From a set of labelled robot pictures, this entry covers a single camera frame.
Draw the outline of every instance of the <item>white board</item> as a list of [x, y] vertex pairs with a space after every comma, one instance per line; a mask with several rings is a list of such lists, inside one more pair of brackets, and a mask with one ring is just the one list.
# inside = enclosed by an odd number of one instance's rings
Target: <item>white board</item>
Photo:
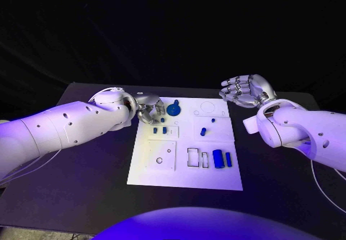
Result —
[[[213, 98], [160, 99], [164, 109], [178, 100], [180, 114], [157, 116], [152, 110], [151, 116], [158, 121], [164, 118], [164, 122], [154, 125], [138, 122], [127, 184], [242, 191], [226, 102]], [[204, 136], [200, 135], [202, 128], [206, 128]], [[217, 149], [222, 150], [225, 168], [214, 168], [213, 150]], [[227, 167], [226, 153], [232, 167]]]

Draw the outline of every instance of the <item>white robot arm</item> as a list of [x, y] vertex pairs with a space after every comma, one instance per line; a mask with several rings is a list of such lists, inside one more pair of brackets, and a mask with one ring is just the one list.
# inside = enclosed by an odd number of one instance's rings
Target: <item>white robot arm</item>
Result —
[[225, 101], [258, 113], [245, 119], [249, 134], [259, 132], [272, 147], [297, 149], [308, 159], [346, 172], [346, 115], [330, 111], [308, 111], [276, 94], [258, 75], [238, 76], [222, 82], [219, 95]]
[[150, 93], [129, 95], [122, 88], [99, 91], [88, 103], [59, 105], [23, 119], [0, 124], [0, 180], [29, 160], [76, 146], [108, 131], [131, 125], [131, 119], [154, 124], [150, 111], [164, 115], [164, 104]]

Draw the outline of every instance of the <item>table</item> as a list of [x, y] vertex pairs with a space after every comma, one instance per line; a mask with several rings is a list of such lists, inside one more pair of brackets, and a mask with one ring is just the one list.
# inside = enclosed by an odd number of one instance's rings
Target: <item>table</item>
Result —
[[[86, 102], [108, 87], [114, 85], [73, 82], [57, 105]], [[151, 92], [163, 97], [219, 98], [216, 89], [116, 87], [128, 93]], [[276, 92], [276, 95], [308, 110], [318, 109], [307, 93]], [[248, 134], [242, 120], [256, 114], [256, 108], [227, 103], [227, 109], [243, 191], [127, 185], [138, 126], [134, 117], [129, 127], [63, 149], [44, 167], [13, 180], [0, 197], [0, 225], [96, 234], [148, 211], [210, 207], [268, 218], [324, 239], [346, 237], [344, 214], [315, 186], [310, 160], [294, 149], [271, 148], [258, 133]], [[315, 168], [334, 171], [323, 165]], [[331, 194], [343, 197], [340, 191]]]

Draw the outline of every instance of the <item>robotic hand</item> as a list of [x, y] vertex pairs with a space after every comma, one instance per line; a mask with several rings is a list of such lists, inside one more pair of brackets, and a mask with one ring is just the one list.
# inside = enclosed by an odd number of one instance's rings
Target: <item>robotic hand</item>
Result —
[[122, 88], [109, 87], [88, 103], [70, 102], [0, 124], [0, 180], [29, 160], [128, 127], [135, 112], [145, 124], [157, 123], [150, 116], [154, 108], [158, 116], [165, 114], [157, 95], [129, 95]]
[[259, 108], [256, 115], [242, 121], [248, 133], [259, 132], [272, 148], [294, 148], [308, 159], [346, 172], [346, 115], [308, 111], [295, 102], [278, 99], [258, 74], [233, 77], [220, 85], [225, 101]]

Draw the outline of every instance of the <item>screw hole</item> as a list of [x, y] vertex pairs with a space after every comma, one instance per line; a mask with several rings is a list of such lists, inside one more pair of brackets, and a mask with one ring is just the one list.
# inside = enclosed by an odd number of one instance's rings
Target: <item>screw hole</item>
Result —
[[328, 145], [330, 145], [330, 141], [325, 140], [325, 141], [323, 142], [323, 148], [325, 148]]

